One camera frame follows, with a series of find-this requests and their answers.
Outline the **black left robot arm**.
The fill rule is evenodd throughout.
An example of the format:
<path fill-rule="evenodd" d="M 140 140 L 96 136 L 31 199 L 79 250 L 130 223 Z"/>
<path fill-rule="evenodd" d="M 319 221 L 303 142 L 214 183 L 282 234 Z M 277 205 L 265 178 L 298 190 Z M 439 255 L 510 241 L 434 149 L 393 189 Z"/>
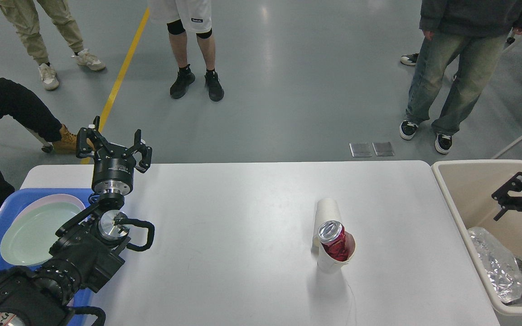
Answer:
<path fill-rule="evenodd" d="M 70 306 L 81 289 L 98 292 L 124 264 L 124 249 L 142 252 L 153 245 L 149 221 L 122 212 L 133 190 L 133 172 L 145 173 L 153 149 L 134 134 L 132 146 L 111 143 L 99 131 L 100 117 L 77 134 L 78 158 L 92 158 L 90 205 L 61 225 L 51 258 L 36 270 L 13 267 L 0 271 L 0 322 L 18 326 L 66 326 L 78 315 L 95 316 L 103 326 L 106 313 L 95 306 Z"/>

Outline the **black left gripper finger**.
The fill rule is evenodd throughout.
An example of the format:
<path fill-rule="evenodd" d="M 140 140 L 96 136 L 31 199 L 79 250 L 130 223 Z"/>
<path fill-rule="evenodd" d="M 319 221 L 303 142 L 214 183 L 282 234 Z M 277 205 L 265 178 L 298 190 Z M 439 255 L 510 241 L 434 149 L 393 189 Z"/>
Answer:
<path fill-rule="evenodd" d="M 100 116 L 96 116 L 91 125 L 78 131 L 75 157 L 95 160 L 113 158 L 114 151 L 99 132 L 99 127 Z"/>
<path fill-rule="evenodd" d="M 133 137 L 132 147 L 123 150 L 123 160 L 130 168 L 146 173 L 151 166 L 153 148 L 147 146 L 142 139 L 141 130 L 137 129 Z"/>

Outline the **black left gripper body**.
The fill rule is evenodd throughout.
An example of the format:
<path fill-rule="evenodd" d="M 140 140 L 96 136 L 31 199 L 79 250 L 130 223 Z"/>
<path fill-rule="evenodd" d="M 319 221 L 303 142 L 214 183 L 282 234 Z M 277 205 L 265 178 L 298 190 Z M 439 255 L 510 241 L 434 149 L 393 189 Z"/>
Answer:
<path fill-rule="evenodd" d="M 133 191 L 134 157 L 94 158 L 91 189 L 94 194 L 117 192 L 126 196 Z"/>

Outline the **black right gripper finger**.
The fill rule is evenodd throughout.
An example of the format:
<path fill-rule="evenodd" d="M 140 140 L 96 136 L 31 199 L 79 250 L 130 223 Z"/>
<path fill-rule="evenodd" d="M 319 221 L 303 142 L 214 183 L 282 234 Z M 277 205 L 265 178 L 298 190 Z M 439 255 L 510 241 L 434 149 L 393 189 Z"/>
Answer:
<path fill-rule="evenodd" d="M 508 210 L 522 212 L 522 173 L 516 173 L 499 189 L 491 194 L 493 200 L 497 201 L 500 211 L 493 220 L 499 221 Z"/>

